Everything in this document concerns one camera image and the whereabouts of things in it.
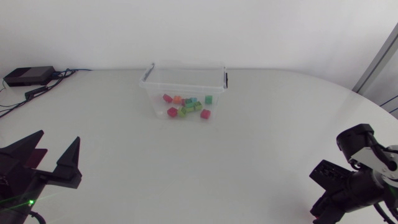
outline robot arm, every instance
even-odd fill
[[[312,171],[310,177],[325,189],[310,211],[317,217],[313,223],[334,224],[346,212],[370,205],[382,214],[381,201],[398,217],[398,146],[384,148],[373,133],[370,125],[359,124],[337,137],[337,145],[357,172],[325,160]]]
[[[21,224],[28,215],[44,219],[31,212],[47,184],[76,189],[81,181],[78,170],[80,138],[77,137],[57,162],[53,172],[35,169],[46,149],[36,149],[43,136],[38,131],[24,139],[0,148],[0,223]]]

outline red block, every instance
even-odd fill
[[[201,118],[205,118],[205,119],[209,119],[210,114],[211,114],[211,111],[210,111],[210,110],[203,110],[203,111],[201,111],[201,113],[200,113],[200,117],[201,117]]]
[[[164,94],[163,95],[163,100],[168,102],[168,103],[171,103],[173,101],[173,98],[171,96],[167,95],[167,94]]]
[[[167,110],[167,114],[170,116],[170,117],[172,117],[172,118],[174,118],[176,115],[177,115],[177,109],[175,109],[175,108],[170,108],[170,109],[168,109]]]

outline white tabletop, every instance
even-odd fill
[[[81,137],[77,190],[48,185],[33,209],[47,223],[311,223],[326,159],[351,169],[336,136],[369,123],[398,144],[397,120],[341,86],[292,72],[230,70],[213,123],[161,120],[142,70],[78,72],[0,119],[0,147],[43,129],[52,171]],[[0,93],[17,103],[36,87]],[[37,223],[28,217],[26,223]],[[340,223],[383,223],[373,207]]]

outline clear plastic container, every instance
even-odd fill
[[[163,60],[154,62],[142,76],[139,85],[148,92],[156,115],[161,119],[181,119],[189,121],[211,121],[216,117],[218,100],[227,88],[226,68],[221,62],[183,63]],[[164,96],[181,96],[182,99],[196,98],[202,105],[195,111],[171,117],[171,107],[179,109],[183,105],[178,100],[168,103]],[[202,118],[203,110],[211,111],[208,119]]]

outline black box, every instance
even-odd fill
[[[17,68],[4,77],[9,86],[47,85],[55,72],[53,66]]]

